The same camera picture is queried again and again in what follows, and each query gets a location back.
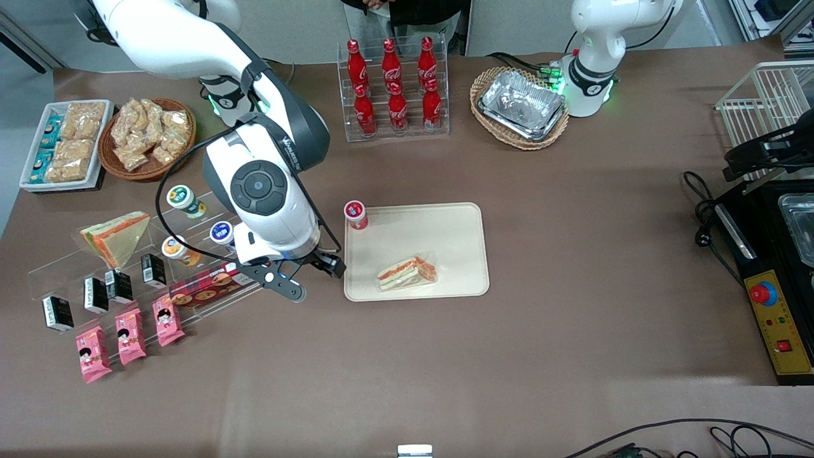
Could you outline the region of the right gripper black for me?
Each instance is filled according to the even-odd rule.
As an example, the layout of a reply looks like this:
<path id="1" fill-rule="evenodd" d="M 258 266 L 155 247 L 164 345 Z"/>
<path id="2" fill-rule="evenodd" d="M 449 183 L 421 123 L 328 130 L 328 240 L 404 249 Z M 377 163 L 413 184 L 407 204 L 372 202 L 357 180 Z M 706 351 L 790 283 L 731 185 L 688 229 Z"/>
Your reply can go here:
<path id="1" fill-rule="evenodd" d="M 342 279 L 347 266 L 336 253 L 311 252 L 298 259 L 300 266 L 311 265 L 335 279 Z"/>

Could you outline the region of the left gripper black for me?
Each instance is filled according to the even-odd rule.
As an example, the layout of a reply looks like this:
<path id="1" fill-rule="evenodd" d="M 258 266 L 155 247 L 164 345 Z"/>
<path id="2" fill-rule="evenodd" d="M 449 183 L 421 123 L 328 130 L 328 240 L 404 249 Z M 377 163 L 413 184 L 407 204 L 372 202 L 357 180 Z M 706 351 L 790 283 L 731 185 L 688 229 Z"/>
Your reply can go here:
<path id="1" fill-rule="evenodd" d="M 724 179 L 733 182 L 762 169 L 783 168 L 788 173 L 813 165 L 813 110 L 809 109 L 790 127 L 780 128 L 761 143 L 742 143 L 724 154 Z"/>

